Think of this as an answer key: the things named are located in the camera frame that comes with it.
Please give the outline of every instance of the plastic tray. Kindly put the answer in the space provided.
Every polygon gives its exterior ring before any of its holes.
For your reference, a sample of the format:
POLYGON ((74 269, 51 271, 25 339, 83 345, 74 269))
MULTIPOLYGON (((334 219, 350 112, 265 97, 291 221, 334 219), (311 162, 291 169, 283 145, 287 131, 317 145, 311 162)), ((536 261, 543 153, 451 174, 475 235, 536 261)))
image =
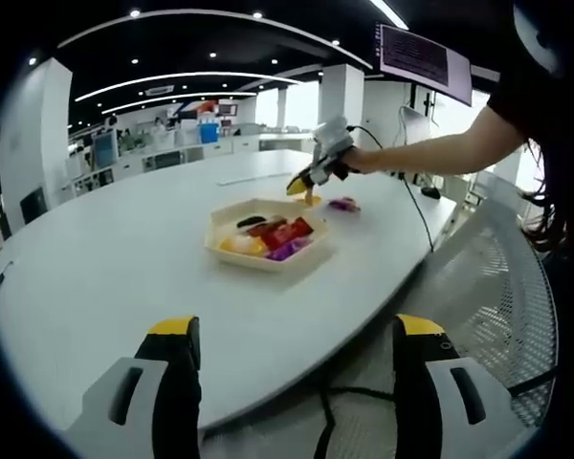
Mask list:
POLYGON ((252 199, 226 208, 220 208, 210 215, 210 228, 206 234, 205 247, 215 257, 226 263, 268 272, 281 272, 314 258, 319 252, 319 245, 323 242, 326 235, 327 224, 325 221, 317 217, 305 204, 252 199), (219 245, 221 242, 237 231, 236 224, 252 215, 261 215, 266 218, 281 215, 290 221, 302 217, 314 230, 310 235, 312 243, 285 261, 273 261, 262 257, 220 250, 219 245))

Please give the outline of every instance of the black sleeve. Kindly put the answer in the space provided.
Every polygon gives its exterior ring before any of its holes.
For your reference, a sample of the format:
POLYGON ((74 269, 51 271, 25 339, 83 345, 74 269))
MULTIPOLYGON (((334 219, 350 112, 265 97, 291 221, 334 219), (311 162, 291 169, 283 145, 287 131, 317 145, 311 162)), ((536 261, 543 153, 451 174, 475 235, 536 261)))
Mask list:
POLYGON ((501 72, 487 104, 525 137, 536 138, 546 112, 547 80, 548 76, 528 55, 513 59, 513 64, 501 72))

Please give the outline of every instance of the black ceiling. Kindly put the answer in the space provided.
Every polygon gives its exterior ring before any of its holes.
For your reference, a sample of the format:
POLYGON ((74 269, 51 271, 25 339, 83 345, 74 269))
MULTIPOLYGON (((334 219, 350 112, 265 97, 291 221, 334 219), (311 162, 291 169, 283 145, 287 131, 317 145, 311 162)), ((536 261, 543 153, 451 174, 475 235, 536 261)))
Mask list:
MULTIPOLYGON (((497 69, 505 55, 509 15, 507 0, 386 0, 410 31, 438 41, 468 57, 473 64, 497 69)), ((56 44, 106 21, 142 12, 204 9, 253 14, 312 33, 339 39, 341 47, 373 63, 377 21, 389 23, 367 0, 126 0, 86 2, 56 23, 55 47, 47 50, 73 72, 70 121, 98 122, 101 110, 140 100, 139 91, 175 84, 174 94, 230 91, 254 81, 243 77, 188 77, 141 83, 81 102, 74 99, 123 81, 163 74, 230 71, 274 75, 309 64, 349 62, 346 55, 314 40, 263 23, 221 16, 173 14, 138 18, 90 33, 60 49, 56 44), (209 58, 217 53, 217 58, 209 58), (131 60, 139 59, 133 65, 131 60)), ((317 72, 295 79, 316 78, 317 72)), ((267 85, 275 87, 276 83, 267 85)))

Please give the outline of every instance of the oval table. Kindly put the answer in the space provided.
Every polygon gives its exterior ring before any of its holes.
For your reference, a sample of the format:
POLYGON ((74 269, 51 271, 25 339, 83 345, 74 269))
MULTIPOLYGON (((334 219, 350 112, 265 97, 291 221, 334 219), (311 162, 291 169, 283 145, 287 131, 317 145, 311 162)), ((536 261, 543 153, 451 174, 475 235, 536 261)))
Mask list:
MULTIPOLYGON (((429 252, 403 184, 385 174, 333 178, 321 206, 331 251, 293 273, 224 265, 204 249, 209 214, 253 197, 287 199, 311 155, 264 151, 117 182, 33 221, 0 251, 0 339, 32 405, 67 428, 85 390, 169 317, 201 321, 202 429, 294 384, 358 333, 429 252)), ((432 238, 455 204, 414 195, 432 238)))

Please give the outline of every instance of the gray mesh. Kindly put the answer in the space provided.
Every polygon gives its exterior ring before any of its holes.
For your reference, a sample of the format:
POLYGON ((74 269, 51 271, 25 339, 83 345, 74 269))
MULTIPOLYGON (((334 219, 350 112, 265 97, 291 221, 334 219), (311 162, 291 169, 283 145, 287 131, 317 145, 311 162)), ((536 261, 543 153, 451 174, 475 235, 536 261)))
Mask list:
MULTIPOLYGON (((341 371, 334 385, 392 391, 390 319, 398 312, 443 326, 462 356, 475 358, 506 386, 556 364, 556 320, 540 260, 516 225, 515 207, 503 206, 493 196, 426 258, 408 289, 389 302, 373 328, 358 337, 360 342, 339 354, 341 371)), ((523 430, 541 422, 551 390, 550 382, 513 401, 523 430)), ((319 397, 310 391, 296 394, 284 395, 287 402, 270 403, 263 413, 244 416, 237 425, 215 430, 203 444, 203 458, 312 457, 325 425, 319 397)), ((329 458, 394 457, 392 404, 341 395, 331 405, 337 426, 329 458)))

